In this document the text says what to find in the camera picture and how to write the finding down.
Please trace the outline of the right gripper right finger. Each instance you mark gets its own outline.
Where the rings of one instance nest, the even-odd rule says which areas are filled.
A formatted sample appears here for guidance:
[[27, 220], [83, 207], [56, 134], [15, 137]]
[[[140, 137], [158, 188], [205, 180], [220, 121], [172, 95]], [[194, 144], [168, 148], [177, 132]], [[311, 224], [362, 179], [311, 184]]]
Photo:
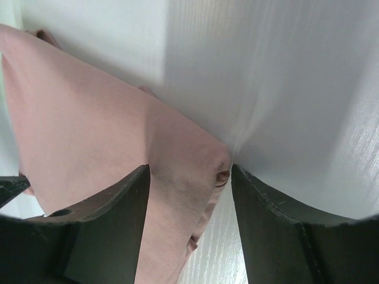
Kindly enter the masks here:
[[249, 283], [377, 283], [378, 216], [308, 206], [239, 165], [232, 194]]

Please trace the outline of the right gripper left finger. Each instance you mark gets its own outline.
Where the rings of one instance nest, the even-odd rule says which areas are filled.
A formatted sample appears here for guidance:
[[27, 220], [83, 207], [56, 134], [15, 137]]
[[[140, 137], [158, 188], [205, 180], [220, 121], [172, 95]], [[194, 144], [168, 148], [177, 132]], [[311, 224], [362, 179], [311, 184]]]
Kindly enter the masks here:
[[2, 283], [133, 283], [150, 188], [142, 165], [46, 217], [1, 217]]

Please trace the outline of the pink t-shirt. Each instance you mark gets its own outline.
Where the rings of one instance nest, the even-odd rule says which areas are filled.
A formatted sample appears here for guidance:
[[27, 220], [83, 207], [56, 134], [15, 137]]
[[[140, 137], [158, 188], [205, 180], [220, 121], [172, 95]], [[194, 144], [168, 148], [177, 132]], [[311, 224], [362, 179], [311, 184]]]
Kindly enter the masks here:
[[20, 172], [45, 213], [150, 167], [137, 283], [176, 283], [229, 178], [226, 145], [155, 98], [61, 51], [44, 31], [1, 26]]

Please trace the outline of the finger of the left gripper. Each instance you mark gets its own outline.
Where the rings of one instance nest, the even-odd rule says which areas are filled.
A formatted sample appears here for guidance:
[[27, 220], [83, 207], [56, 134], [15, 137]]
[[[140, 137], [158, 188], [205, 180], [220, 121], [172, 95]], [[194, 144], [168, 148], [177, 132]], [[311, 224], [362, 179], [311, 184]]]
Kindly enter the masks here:
[[11, 202], [29, 187], [29, 180], [25, 176], [1, 176], [0, 208]]

